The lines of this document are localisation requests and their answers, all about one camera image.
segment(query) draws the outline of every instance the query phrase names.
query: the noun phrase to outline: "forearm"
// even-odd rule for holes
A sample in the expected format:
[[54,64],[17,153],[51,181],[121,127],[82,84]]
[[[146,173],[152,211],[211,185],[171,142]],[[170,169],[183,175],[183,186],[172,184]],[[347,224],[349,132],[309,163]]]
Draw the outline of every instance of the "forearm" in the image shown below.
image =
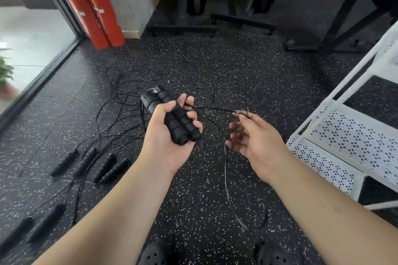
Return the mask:
[[293,155],[270,181],[328,265],[393,264],[398,230]]
[[137,160],[35,265],[135,264],[172,180],[158,168]]

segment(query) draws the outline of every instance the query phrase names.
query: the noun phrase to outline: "person's left arm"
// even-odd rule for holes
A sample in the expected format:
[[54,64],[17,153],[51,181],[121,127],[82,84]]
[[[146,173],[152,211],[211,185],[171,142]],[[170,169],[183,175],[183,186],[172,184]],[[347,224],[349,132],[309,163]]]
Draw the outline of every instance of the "person's left arm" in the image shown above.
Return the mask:
[[[193,104],[182,94],[178,102]],[[177,170],[194,142],[174,144],[164,117],[176,102],[160,104],[149,122],[140,156],[117,185],[80,222],[50,247],[34,265],[132,265]],[[188,112],[202,132],[196,112]]]

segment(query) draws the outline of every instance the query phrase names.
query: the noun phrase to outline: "black shoe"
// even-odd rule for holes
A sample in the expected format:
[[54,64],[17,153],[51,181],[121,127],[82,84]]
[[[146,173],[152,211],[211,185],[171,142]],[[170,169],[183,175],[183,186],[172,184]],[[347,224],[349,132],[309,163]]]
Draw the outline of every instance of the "black shoe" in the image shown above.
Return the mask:
[[291,265],[289,255],[279,245],[269,241],[260,244],[254,253],[257,265]]
[[163,240],[158,240],[145,248],[138,265],[172,265],[174,263],[170,245]]

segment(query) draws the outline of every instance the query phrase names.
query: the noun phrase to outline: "black metal frame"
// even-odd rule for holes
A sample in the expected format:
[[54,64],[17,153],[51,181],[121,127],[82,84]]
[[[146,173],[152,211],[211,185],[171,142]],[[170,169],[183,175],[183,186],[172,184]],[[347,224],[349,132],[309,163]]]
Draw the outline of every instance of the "black metal frame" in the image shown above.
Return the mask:
[[169,32],[173,34],[191,33],[209,33],[214,36],[217,27],[213,25],[189,25],[188,0],[178,0],[178,18],[175,25],[147,25],[147,31],[153,36],[157,31]]
[[337,34],[342,27],[343,23],[346,21],[348,14],[351,12],[357,0],[344,0],[339,12],[337,13],[335,19],[331,23],[329,30],[327,31],[325,37],[323,38],[321,44],[319,45],[296,45],[294,40],[288,39],[286,41],[285,49],[289,52],[348,52],[348,53],[358,53],[364,52],[363,48],[358,45],[356,40],[353,46],[348,46],[343,49],[336,49],[341,43],[346,41],[355,35],[358,31],[363,29],[365,26],[371,24],[373,21],[381,17],[386,13],[382,9],[376,9],[367,15],[365,18],[357,22],[355,25],[351,26],[347,31],[342,33],[337,37]]
[[62,16],[72,29],[76,38],[64,48],[47,67],[29,84],[29,86],[0,114],[0,132],[2,132],[21,112],[42,87],[51,79],[57,70],[77,50],[80,42],[86,37],[85,32],[67,0],[53,0]]
[[213,24],[215,24],[217,20],[222,20],[226,22],[237,23],[240,25],[248,25],[257,28],[264,28],[268,30],[269,35],[272,35],[272,32],[276,29],[276,25],[250,19],[250,16],[254,12],[253,2],[254,0],[246,0],[244,10],[239,16],[232,16],[226,14],[210,14],[210,19]]

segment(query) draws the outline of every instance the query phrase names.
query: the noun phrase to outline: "red cylinder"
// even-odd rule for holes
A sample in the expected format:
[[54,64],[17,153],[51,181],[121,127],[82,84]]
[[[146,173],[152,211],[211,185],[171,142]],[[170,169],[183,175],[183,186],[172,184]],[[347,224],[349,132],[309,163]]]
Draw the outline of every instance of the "red cylinder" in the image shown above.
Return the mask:
[[122,46],[126,43],[122,30],[116,20],[115,12],[110,0],[90,0],[97,13],[102,28],[104,29],[112,46]]
[[109,41],[98,22],[89,0],[68,0],[82,23],[88,37],[97,49],[109,47]]

